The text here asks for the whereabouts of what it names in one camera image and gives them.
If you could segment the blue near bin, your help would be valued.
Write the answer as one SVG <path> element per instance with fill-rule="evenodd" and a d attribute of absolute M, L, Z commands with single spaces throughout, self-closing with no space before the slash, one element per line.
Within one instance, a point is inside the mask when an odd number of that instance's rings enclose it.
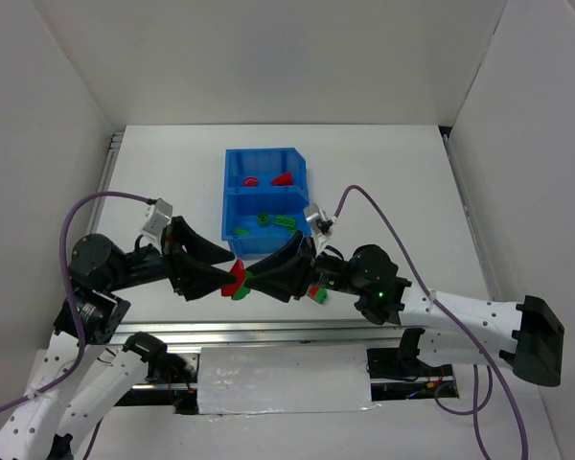
<path fill-rule="evenodd" d="M 261 259 L 280 249 L 292 236 L 287 228 L 273 223 L 276 215 L 297 220 L 297 230 L 305 236 L 311 234 L 304 209 L 309 197 L 297 187 L 227 188 L 223 194 L 221 238 L 231 251 L 244 260 Z M 260 227 L 256 215 L 268 213 L 271 224 Z M 235 236 L 236 227 L 250 232 L 248 236 Z"/>

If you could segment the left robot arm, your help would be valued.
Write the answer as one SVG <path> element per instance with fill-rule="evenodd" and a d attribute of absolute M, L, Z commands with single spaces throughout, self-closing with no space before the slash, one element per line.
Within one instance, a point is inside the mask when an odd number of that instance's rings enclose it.
<path fill-rule="evenodd" d="M 21 402 L 0 429 L 0 459 L 71 459 L 133 385 L 190 382 L 184 358 L 159 338 L 137 332 L 98 377 L 80 387 L 130 307 L 116 291 L 167 279 L 191 301 L 235 281 L 218 267 L 234 254 L 200 237 L 183 218 L 172 218 L 156 235 L 157 244 L 135 244 L 129 253 L 101 234 L 75 244 L 67 276 L 73 296 L 63 304 Z"/>

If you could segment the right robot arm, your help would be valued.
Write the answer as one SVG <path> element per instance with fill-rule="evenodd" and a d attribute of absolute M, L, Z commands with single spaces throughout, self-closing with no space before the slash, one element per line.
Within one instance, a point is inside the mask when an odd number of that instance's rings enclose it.
<path fill-rule="evenodd" d="M 429 367 L 487 364 L 521 380 L 557 387 L 562 379 L 564 325 L 548 304 L 527 295 L 494 302 L 421 287 L 399 276 L 398 266 L 375 244 L 344 260 L 318 253 L 296 232 L 276 253 L 251 265 L 245 285 L 281 302 L 318 287 L 355 296 L 370 323 L 400 326 L 400 355 Z"/>

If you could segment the blue bin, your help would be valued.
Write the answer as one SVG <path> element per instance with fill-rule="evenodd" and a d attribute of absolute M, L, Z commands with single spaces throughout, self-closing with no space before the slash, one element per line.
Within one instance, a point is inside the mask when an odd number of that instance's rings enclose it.
<path fill-rule="evenodd" d="M 244 260 L 261 259 L 280 249 L 292 236 L 287 228 L 273 223 L 276 215 L 297 220 L 297 230 L 305 236 L 311 234 L 304 209 L 309 197 L 297 187 L 227 188 L 223 194 L 221 238 L 231 251 Z M 271 224 L 260 227 L 256 215 L 268 213 Z M 235 236 L 236 227 L 250 232 L 248 236 Z"/>
<path fill-rule="evenodd" d="M 296 148 L 228 149 L 225 152 L 224 186 L 241 187 L 247 177 L 270 186 L 276 177 L 291 173 L 293 185 L 308 189 L 307 163 Z"/>

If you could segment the green sloped 2x2 brick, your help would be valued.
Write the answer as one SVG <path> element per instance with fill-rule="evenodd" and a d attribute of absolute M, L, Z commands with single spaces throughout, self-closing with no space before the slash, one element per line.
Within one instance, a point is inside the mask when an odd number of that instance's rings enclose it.
<path fill-rule="evenodd" d="M 271 224 L 271 218 L 268 213 L 257 214 L 256 220 L 260 227 L 266 227 Z"/>

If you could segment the green 2x4 plate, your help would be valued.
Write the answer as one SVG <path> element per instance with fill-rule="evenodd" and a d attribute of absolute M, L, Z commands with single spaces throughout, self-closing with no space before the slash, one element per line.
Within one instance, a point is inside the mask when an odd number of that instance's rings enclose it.
<path fill-rule="evenodd" d="M 297 220 L 295 218 L 283 215 L 276 215 L 274 218 L 273 223 L 277 226 L 285 227 L 285 228 L 296 228 L 297 227 Z"/>

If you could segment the green curved brick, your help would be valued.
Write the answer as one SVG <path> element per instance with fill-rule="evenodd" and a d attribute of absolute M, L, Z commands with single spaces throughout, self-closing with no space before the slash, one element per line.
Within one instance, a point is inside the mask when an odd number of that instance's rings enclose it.
<path fill-rule="evenodd" d="M 234 235 L 235 236 L 248 236 L 249 234 L 250 234 L 250 232 L 244 228 L 236 227 L 234 229 Z"/>
<path fill-rule="evenodd" d="M 243 282 L 241 283 L 241 285 L 239 286 L 237 291 L 231 296 L 231 299 L 233 301 L 240 301 L 249 294 L 250 288 L 245 284 L 245 282 L 248 279 L 250 279 L 251 277 L 252 277 L 252 273 L 250 271 L 246 271 L 245 272 L 245 278 L 244 278 Z"/>

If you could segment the blue far bin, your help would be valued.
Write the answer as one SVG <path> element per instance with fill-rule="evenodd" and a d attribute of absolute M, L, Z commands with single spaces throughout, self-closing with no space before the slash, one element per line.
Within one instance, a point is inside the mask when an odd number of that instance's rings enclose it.
<path fill-rule="evenodd" d="M 308 189 L 307 163 L 296 148 L 228 149 L 225 152 L 224 186 L 241 187 L 247 177 L 270 186 L 276 177 L 291 173 L 293 185 Z"/>

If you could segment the green red green brick stack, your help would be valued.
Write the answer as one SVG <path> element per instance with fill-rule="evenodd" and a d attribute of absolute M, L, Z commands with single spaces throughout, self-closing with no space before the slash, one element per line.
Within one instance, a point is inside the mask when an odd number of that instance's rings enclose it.
<path fill-rule="evenodd" d="M 322 287 L 310 286 L 307 296 L 316 304 L 323 305 L 328 299 L 328 291 Z"/>

